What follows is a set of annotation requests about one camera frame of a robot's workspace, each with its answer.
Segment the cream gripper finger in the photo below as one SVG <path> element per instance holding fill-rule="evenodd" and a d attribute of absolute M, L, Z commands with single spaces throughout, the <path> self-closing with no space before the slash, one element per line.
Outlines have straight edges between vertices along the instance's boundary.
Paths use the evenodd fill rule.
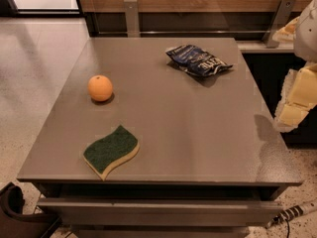
<path fill-rule="evenodd" d="M 282 133 L 296 129 L 317 105 L 317 63 L 286 75 L 274 113 L 274 128 Z"/>
<path fill-rule="evenodd" d="M 295 35 L 296 25 L 299 18 L 296 17 L 288 22 L 284 27 L 277 30 L 272 39 L 279 43 L 292 43 Z"/>

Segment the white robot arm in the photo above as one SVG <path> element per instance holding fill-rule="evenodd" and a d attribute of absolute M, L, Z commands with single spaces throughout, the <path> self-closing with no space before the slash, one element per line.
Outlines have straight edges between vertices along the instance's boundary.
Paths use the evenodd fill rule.
<path fill-rule="evenodd" d="M 294 54 L 306 61 L 300 70 L 288 71 L 274 112 L 274 128 L 287 133 L 296 129 L 317 105 L 317 0 L 312 0 L 272 38 L 293 43 Z"/>

